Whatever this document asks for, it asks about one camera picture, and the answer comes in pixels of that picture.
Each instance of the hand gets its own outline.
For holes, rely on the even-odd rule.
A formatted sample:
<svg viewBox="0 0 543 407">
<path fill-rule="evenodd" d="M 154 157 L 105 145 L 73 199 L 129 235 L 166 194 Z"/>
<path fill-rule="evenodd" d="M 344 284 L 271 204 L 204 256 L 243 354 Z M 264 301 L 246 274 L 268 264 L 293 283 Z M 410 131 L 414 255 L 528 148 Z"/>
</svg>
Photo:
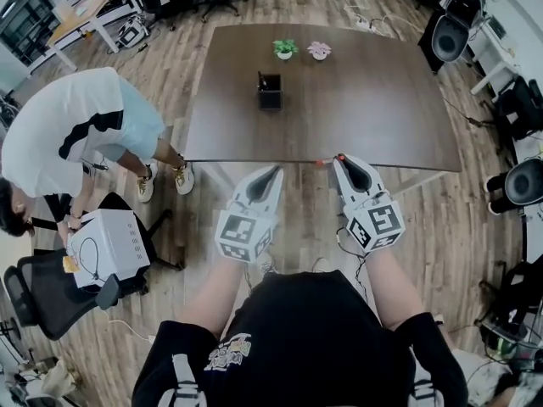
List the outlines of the hand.
<svg viewBox="0 0 543 407">
<path fill-rule="evenodd" d="M 73 215 L 71 215 L 68 226 L 73 231 L 79 231 L 81 229 L 81 219 L 76 219 Z"/>
<path fill-rule="evenodd" d="M 70 228 L 68 227 L 65 221 L 60 221 L 59 223 L 57 223 L 57 228 L 59 229 L 59 235 L 60 235 L 60 238 L 62 238 L 62 243 L 64 244 L 64 248 L 67 248 Z"/>
</svg>

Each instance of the white box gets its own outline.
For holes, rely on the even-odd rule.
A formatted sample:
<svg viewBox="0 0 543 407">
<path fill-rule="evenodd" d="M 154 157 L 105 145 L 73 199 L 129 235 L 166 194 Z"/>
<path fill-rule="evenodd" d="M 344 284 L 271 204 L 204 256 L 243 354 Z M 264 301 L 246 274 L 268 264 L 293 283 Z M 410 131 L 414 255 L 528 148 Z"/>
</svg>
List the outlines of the white box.
<svg viewBox="0 0 543 407">
<path fill-rule="evenodd" d="M 102 286 L 112 274 L 122 281 L 150 265 L 132 211 L 97 209 L 84 215 L 81 222 L 85 225 L 69 236 L 66 249 L 80 268 L 74 273 L 78 287 Z"/>
</svg>

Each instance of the wooden floor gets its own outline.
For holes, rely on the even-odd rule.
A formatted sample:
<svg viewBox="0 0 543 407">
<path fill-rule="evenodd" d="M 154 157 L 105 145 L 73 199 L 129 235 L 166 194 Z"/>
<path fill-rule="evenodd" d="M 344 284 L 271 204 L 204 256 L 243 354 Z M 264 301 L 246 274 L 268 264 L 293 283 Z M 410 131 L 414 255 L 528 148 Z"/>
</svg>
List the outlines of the wooden floor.
<svg viewBox="0 0 543 407">
<path fill-rule="evenodd" d="M 371 10 L 366 18 L 398 14 L 424 28 L 428 10 L 415 10 L 412 0 L 367 0 Z M 190 111 L 198 88 L 207 47 L 218 25 L 239 23 L 308 23 L 355 28 L 356 17 L 344 10 L 344 5 L 362 5 L 364 0 L 249 0 L 237 2 L 241 16 L 230 13 L 212 14 L 207 24 L 198 15 L 185 14 L 176 21 L 177 30 L 164 26 L 144 52 L 123 51 L 109 55 L 108 47 L 98 35 L 81 40 L 69 47 L 67 54 L 83 70 L 112 66 L 135 85 L 162 113 L 168 125 L 167 136 L 174 147 L 183 151 L 190 121 Z M 387 31 L 383 23 L 378 28 Z M 417 30 L 400 20 L 395 30 L 404 41 L 416 42 Z M 251 44 L 241 45 L 250 53 Z M 57 58 L 50 59 L 35 73 L 35 80 L 19 92 L 28 95 L 43 85 L 64 75 L 64 66 Z M 446 65 L 436 76 L 443 95 L 464 114 L 485 120 L 490 116 L 479 106 L 486 94 L 473 97 L 469 88 L 479 77 L 460 61 Z M 494 261 L 504 259 L 516 263 L 521 256 L 521 224 L 512 213 L 501 217 L 488 214 L 488 197 L 481 182 L 490 174 L 506 169 L 495 154 L 495 133 L 491 128 L 468 124 L 460 113 L 447 104 L 451 122 L 460 147 L 463 172 L 449 174 L 425 187 L 411 191 L 399 202 L 403 209 L 407 231 L 395 246 L 395 254 L 409 277 L 417 286 L 427 308 L 445 316 L 449 328 L 470 324 L 484 305 L 478 287 L 479 280 L 498 282 Z M 381 169 L 387 187 L 412 171 Z M 218 188 L 197 170 L 197 183 L 186 197 L 176 194 L 171 172 L 160 169 L 155 195 L 148 205 L 136 198 L 136 182 L 123 170 L 113 167 L 100 172 L 97 178 L 95 205 L 108 191 L 117 191 L 149 226 L 164 208 L 175 212 L 174 220 L 165 225 L 155 244 L 163 258 L 174 258 L 178 246 L 185 245 L 188 267 L 181 273 L 152 267 L 148 272 L 150 293 L 123 299 L 109 311 L 110 318 L 130 323 L 140 334 L 155 334 L 164 319 L 176 319 L 182 306 L 194 294 L 204 279 L 217 252 L 213 243 L 217 210 L 225 198 Z M 353 278 L 355 261 L 347 258 L 335 242 L 339 223 L 339 199 L 325 170 L 313 165 L 287 165 L 280 206 L 280 226 L 271 254 L 280 271 L 293 273 L 310 269 L 319 257 L 329 258 Z M 345 237 L 345 245 L 353 246 Z M 45 247 L 50 235 L 38 238 Z M 256 273 L 251 281 L 257 282 Z M 245 283 L 238 295 L 243 302 L 248 288 Z M 9 310 L 3 304 L 3 316 Z M 34 348 L 36 357 L 51 354 L 72 362 L 82 374 L 85 386 L 77 398 L 85 405 L 129 405 L 132 388 L 149 345 L 132 335 L 121 324 L 107 324 L 99 309 L 87 314 L 58 342 L 49 342 L 37 329 L 23 329 L 24 346 Z M 466 349 L 473 349 L 478 338 L 475 329 L 454 333 Z"/>
</svg>

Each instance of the dark wood tabletop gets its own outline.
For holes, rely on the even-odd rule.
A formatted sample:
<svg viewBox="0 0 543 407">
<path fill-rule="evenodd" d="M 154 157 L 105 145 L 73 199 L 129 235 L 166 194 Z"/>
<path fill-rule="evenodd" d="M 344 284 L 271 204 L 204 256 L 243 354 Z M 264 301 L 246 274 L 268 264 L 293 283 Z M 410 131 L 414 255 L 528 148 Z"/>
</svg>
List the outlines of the dark wood tabletop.
<svg viewBox="0 0 543 407">
<path fill-rule="evenodd" d="M 272 42 L 294 39 L 283 61 Z M 319 62 L 313 41 L 332 48 Z M 283 109 L 260 110 L 258 71 L 281 74 Z M 437 81 L 417 44 L 317 25 L 215 28 L 188 131 L 192 161 L 367 163 L 460 171 Z"/>
</svg>

